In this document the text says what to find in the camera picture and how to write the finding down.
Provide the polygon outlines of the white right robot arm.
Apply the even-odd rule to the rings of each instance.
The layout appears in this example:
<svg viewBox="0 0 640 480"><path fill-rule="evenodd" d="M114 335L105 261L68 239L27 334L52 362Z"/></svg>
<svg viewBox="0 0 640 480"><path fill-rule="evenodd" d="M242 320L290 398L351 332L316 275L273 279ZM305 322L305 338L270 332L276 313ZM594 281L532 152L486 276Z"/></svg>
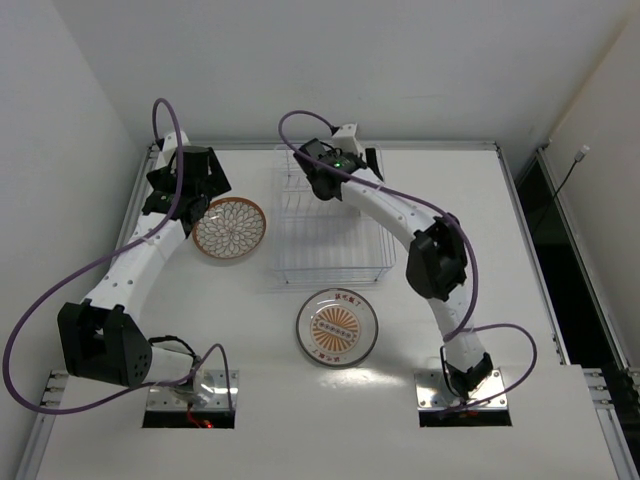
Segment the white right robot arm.
<svg viewBox="0 0 640 480"><path fill-rule="evenodd" d="M464 400L490 375L493 363L473 328L477 285L468 273L477 262L458 220L415 198L393 193L384 182L375 151L359 154L327 148L313 139L293 156L314 195L355 207L389 231L407 251L405 277L427 300L443 338L443 363L452 393Z"/></svg>

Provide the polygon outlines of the orange sunburst plate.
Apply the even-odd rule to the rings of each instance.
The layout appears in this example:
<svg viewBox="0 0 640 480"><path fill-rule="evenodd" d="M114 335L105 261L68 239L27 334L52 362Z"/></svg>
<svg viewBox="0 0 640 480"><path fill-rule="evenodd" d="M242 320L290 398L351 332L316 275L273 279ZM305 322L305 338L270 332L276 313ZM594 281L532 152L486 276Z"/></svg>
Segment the orange sunburst plate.
<svg viewBox="0 0 640 480"><path fill-rule="evenodd" d="M304 356L331 369L361 364L373 351L379 321L370 302L345 288L327 288L298 311L295 335Z"/></svg>

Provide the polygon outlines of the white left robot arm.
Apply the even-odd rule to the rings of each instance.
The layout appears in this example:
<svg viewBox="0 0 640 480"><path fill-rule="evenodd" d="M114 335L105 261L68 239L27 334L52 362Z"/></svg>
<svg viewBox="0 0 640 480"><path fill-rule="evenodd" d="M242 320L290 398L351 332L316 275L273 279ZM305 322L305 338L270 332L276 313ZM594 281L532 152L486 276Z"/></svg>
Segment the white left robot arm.
<svg viewBox="0 0 640 480"><path fill-rule="evenodd" d="M231 186L214 150L192 145L185 132L164 137L147 180L127 251L81 302L65 303L58 314L65 366L73 376L129 388L181 385L196 363L193 353L153 345L138 322L171 255Z"/></svg>

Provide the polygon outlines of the floral brown-rim plate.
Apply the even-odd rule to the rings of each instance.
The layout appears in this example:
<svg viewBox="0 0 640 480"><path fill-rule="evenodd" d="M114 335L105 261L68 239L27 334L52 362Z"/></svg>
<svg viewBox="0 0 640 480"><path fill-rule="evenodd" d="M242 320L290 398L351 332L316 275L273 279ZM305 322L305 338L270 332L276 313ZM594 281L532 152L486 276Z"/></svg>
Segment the floral brown-rim plate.
<svg viewBox="0 0 640 480"><path fill-rule="evenodd" d="M217 260L234 260L255 250L266 233L263 210L243 197L226 197L211 203L192 231L196 247Z"/></svg>

